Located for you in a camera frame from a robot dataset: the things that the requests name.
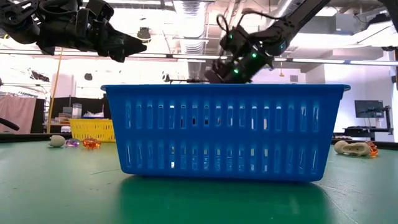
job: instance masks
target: orange toy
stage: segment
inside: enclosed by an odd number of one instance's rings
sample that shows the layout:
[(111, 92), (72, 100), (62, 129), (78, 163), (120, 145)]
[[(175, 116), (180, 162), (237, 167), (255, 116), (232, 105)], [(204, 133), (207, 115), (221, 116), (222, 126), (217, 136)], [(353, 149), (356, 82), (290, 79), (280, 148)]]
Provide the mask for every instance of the orange toy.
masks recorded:
[(368, 146), (371, 148), (371, 156), (376, 156), (377, 154), (379, 154), (379, 149), (377, 148), (377, 146), (371, 142), (371, 141), (366, 141), (366, 144), (368, 144)]
[(95, 138), (86, 138), (83, 140), (83, 146), (86, 147), (86, 149), (97, 149), (101, 147), (101, 142)]

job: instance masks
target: monitor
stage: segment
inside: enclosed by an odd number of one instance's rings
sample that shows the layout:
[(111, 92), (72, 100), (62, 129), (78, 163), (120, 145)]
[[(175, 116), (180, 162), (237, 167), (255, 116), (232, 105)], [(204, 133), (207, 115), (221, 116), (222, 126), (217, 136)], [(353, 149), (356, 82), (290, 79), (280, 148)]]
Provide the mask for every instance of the monitor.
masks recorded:
[(383, 118), (382, 100), (356, 100), (355, 117), (357, 118)]

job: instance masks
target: basket rim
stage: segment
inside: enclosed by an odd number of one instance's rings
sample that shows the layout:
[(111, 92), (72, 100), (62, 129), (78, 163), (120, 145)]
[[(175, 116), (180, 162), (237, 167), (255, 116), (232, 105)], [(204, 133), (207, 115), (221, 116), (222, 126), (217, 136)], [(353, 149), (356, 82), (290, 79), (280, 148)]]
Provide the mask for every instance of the basket rim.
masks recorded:
[(148, 84), (148, 85), (103, 85), (101, 86), (101, 90), (106, 91), (107, 88), (236, 88), (236, 87), (241, 87), (241, 88), (275, 88), (275, 87), (281, 87), (281, 86), (289, 86), (289, 88), (303, 88), (304, 86), (306, 88), (344, 88), (344, 91), (348, 91), (351, 89), (349, 85), (346, 84), (211, 84), (211, 85), (170, 85), (170, 84)]

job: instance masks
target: desk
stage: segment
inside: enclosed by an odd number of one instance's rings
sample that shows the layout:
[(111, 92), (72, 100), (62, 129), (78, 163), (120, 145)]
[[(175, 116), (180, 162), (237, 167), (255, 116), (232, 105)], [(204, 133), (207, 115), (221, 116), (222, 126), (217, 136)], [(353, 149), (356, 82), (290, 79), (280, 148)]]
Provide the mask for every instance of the desk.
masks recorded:
[(142, 178), (115, 144), (0, 144), (0, 223), (397, 223), (398, 152), (336, 155), (313, 184)]
[(344, 135), (353, 138), (370, 138), (371, 141), (375, 141), (375, 133), (388, 133), (390, 130), (387, 128), (345, 128)]

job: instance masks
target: pink curtain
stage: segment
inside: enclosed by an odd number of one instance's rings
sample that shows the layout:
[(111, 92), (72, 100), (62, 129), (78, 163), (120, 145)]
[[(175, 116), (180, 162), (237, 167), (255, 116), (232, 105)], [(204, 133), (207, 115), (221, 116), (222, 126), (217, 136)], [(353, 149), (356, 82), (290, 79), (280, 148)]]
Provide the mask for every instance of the pink curtain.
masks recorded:
[(0, 124), (0, 133), (30, 134), (35, 105), (36, 98), (0, 96), (0, 118), (19, 126), (19, 131), (15, 131)]

